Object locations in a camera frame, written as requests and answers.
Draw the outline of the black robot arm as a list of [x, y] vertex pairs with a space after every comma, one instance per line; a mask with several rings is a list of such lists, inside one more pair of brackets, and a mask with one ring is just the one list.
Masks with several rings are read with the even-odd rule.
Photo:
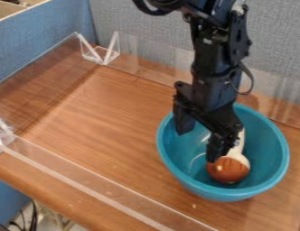
[[239, 144], [243, 124], [232, 104], [242, 94], [243, 65], [252, 44], [246, 32], [248, 12], [244, 0], [131, 0], [152, 16], [180, 12], [189, 24], [193, 46], [192, 82], [173, 83], [175, 130], [185, 134], [200, 124], [209, 131], [205, 160], [213, 162]]

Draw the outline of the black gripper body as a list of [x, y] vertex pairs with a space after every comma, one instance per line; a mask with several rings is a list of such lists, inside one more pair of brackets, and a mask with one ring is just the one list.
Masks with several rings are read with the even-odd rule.
[[193, 124], [200, 124], [209, 134], [223, 136], [243, 130], [242, 122], [232, 110], [238, 95], [242, 72], [231, 70], [213, 75], [192, 74], [192, 83], [173, 83], [172, 104], [179, 102], [191, 109]]

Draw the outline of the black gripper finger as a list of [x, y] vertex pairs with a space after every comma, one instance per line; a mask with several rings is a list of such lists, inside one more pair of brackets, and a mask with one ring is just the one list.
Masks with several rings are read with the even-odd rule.
[[193, 129], [191, 109], [179, 102], [172, 104], [173, 125], [177, 135], [187, 134]]
[[219, 157], [227, 155], [228, 150], [238, 144], [239, 137], [236, 134], [223, 136], [212, 133], [205, 145], [205, 161], [215, 162]]

